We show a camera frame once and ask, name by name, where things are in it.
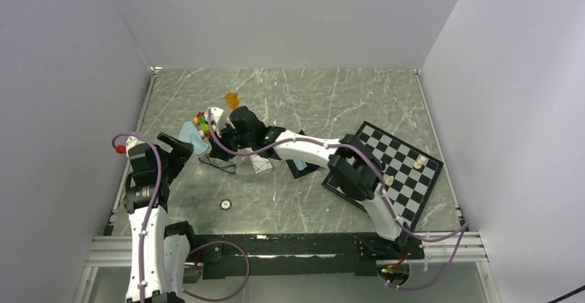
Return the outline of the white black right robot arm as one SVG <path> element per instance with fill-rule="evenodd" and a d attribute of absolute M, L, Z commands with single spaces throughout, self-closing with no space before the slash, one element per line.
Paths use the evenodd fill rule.
<path fill-rule="evenodd" d="M 402 221 L 387 196 L 381 165 L 356 136 L 321 139 L 267 126 L 245 106 L 231 113 L 210 107 L 204 118 L 210 129 L 212 158 L 228 161 L 258 155 L 327 168 L 341 191 L 365 208 L 381 237 L 382 253 L 394 259 L 406 251 Z"/>

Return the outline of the black glasses case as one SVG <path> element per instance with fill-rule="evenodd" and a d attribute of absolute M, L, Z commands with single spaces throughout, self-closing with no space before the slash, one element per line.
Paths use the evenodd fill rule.
<path fill-rule="evenodd" d="M 288 142 L 283 145 L 283 148 L 283 155 L 294 179 L 299 179 L 320 169 L 318 164 L 308 162 L 307 152 L 302 151 L 297 142 Z"/>

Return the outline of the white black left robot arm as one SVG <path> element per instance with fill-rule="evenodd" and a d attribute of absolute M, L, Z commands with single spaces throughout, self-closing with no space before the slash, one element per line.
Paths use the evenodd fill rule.
<path fill-rule="evenodd" d="M 116 147 L 130 162 L 123 201 L 131 229 L 132 250 L 126 302 L 183 302 L 184 264 L 198 252 L 188 222 L 169 224 L 170 185 L 194 152 L 194 146 L 165 133 L 158 141 L 144 141 L 128 134 Z"/>

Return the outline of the thin black framed glasses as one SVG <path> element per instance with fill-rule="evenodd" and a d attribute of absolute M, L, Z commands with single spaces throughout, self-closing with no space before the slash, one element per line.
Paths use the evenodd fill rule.
<path fill-rule="evenodd" d="M 219 169 L 224 173 L 235 175 L 237 172 L 237 165 L 232 161 L 224 161 L 219 158 L 213 158 L 209 154 L 198 157 L 200 163 Z"/>

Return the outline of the light blue cleaning cloth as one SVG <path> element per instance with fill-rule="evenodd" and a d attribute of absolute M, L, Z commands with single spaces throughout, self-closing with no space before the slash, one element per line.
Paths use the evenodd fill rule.
<path fill-rule="evenodd" d="M 193 145 L 193 153 L 200 156 L 206 154 L 210 144 L 204 140 L 193 121 L 184 122 L 178 135 L 178 140 Z"/>

